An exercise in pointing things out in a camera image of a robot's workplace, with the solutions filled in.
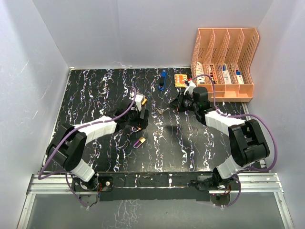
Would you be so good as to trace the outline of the small brass padlock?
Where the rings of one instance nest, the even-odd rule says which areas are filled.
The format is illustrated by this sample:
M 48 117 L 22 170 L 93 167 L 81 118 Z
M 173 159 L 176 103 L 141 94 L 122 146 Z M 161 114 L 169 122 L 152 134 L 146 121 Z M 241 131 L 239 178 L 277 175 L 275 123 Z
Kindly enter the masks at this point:
M 134 149 L 139 148 L 144 142 L 146 141 L 146 139 L 142 136 L 139 138 L 139 140 L 133 145 Z

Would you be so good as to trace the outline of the silver key bunch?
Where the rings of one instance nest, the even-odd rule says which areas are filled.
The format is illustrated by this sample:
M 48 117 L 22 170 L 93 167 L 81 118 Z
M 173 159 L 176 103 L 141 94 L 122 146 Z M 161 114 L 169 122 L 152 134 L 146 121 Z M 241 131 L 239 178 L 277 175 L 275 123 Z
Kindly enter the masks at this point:
M 162 115 L 162 114 L 166 111 L 165 109 L 158 108 L 158 107 L 156 107 L 155 110 L 156 110 L 156 112 L 157 112 L 158 114 L 160 114 L 160 115 Z

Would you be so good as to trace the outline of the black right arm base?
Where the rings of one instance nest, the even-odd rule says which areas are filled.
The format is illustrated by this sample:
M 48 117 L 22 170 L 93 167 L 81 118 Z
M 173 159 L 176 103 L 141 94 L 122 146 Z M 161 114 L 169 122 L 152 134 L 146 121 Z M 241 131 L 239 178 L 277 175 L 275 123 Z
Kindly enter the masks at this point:
M 199 175 L 196 179 L 192 179 L 187 183 L 188 187 L 194 187 L 199 191 L 220 191 L 221 194 L 229 194 L 232 190 L 234 178 L 217 179 L 212 175 Z

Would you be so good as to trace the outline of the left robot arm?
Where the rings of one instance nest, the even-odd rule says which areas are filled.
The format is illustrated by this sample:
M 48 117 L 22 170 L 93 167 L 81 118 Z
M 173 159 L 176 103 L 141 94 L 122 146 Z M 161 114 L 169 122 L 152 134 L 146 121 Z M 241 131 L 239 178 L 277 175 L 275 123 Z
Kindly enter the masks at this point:
M 56 151 L 52 160 L 62 169 L 71 172 L 86 190 L 95 190 L 98 186 L 98 175 L 83 159 L 82 155 L 85 146 L 105 135 L 114 134 L 127 127 L 138 130 L 146 129 L 148 125 L 149 111 L 129 110 L 123 116 L 119 116 L 118 111 L 109 113 L 99 119 L 85 123 L 83 125 L 71 125 L 63 123 L 55 133 L 51 143 L 47 147 L 48 157 L 54 152 L 62 139 L 65 141 Z

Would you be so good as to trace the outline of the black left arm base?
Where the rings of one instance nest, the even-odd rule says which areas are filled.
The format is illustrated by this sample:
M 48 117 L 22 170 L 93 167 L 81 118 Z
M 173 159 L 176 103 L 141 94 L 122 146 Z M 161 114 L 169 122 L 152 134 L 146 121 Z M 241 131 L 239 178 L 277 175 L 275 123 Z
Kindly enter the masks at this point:
M 94 175 L 90 181 L 84 182 L 72 176 L 72 189 L 77 192 L 110 192 L 113 190 L 113 178 Z

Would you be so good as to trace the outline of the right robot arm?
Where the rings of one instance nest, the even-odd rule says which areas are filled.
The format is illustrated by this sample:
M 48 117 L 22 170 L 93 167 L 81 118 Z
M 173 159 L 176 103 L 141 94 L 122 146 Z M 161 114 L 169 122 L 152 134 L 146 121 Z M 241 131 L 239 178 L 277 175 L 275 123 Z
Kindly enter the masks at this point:
M 168 107 L 178 112 L 192 111 L 198 122 L 229 137 L 231 155 L 213 169 L 211 177 L 192 180 L 192 186 L 224 189 L 238 172 L 270 155 L 269 146 L 258 121 L 245 121 L 220 115 L 211 106 L 207 89 L 204 87 L 195 87 L 191 93 L 180 92 Z

